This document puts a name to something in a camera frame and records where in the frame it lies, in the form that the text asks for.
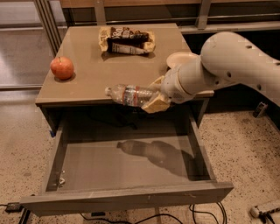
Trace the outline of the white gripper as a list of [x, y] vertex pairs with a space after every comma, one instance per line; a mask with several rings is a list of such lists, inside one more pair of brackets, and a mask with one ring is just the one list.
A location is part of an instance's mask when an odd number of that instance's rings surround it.
[[190, 101], [194, 98], [193, 94], [188, 94], [182, 87], [179, 81], [179, 71], [182, 66], [178, 65], [167, 71], [165, 76], [160, 76], [155, 79], [149, 89], [161, 91], [154, 94], [141, 109], [149, 114], [166, 111], [171, 102], [181, 104]]

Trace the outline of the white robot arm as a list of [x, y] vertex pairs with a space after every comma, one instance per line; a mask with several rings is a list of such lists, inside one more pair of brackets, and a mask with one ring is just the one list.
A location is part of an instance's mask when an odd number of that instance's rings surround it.
[[175, 52], [169, 70], [151, 87], [156, 93], [142, 106], [148, 113], [167, 110], [171, 104], [194, 99], [199, 93], [242, 84], [280, 105], [280, 67], [243, 36], [229, 31], [212, 35], [200, 54]]

